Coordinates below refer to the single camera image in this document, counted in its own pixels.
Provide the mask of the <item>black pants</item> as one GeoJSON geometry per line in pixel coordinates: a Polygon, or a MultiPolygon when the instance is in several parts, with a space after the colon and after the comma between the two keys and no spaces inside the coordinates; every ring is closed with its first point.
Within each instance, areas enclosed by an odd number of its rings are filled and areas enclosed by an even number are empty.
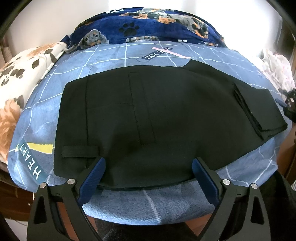
{"type": "Polygon", "coordinates": [[[77,177],[103,157],[102,187],[174,185],[193,179],[195,158],[218,170],[286,128],[269,90],[204,63],[117,68],[66,84],[54,174],[77,177]]]}

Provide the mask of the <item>blue grid bed sheet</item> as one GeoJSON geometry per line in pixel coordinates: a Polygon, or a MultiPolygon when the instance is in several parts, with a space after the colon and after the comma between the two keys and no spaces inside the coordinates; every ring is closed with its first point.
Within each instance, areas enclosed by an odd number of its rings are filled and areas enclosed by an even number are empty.
{"type": "Polygon", "coordinates": [[[95,46],[64,55],[33,91],[8,158],[35,192],[97,157],[106,170],[84,211],[129,225],[212,212],[192,172],[200,157],[222,178],[262,185],[290,129],[278,91],[240,53],[185,43],[95,46]]]}

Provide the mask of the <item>white floral pillow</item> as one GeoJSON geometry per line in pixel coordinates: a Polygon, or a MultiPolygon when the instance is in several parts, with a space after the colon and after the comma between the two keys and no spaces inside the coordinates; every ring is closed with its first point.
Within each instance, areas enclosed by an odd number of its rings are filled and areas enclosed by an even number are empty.
{"type": "Polygon", "coordinates": [[[27,49],[1,68],[2,163],[8,163],[8,153],[16,124],[30,95],[66,48],[66,43],[57,42],[27,49]]]}

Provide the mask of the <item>white patterned cloth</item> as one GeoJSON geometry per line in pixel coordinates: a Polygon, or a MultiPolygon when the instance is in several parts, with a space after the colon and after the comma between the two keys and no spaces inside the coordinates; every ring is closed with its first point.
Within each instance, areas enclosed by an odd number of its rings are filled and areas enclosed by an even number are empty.
{"type": "Polygon", "coordinates": [[[260,70],[271,81],[276,90],[291,91],[295,88],[290,62],[280,54],[273,54],[269,49],[263,50],[260,70]]]}

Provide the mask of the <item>blue dog print blanket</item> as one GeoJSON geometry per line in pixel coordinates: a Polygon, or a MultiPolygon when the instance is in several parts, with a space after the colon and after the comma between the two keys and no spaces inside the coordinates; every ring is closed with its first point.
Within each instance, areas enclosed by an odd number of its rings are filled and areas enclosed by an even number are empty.
{"type": "Polygon", "coordinates": [[[100,13],[81,22],[62,39],[66,52],[98,44],[171,41],[225,47],[224,38],[202,18],[183,11],[126,8],[100,13]]]}

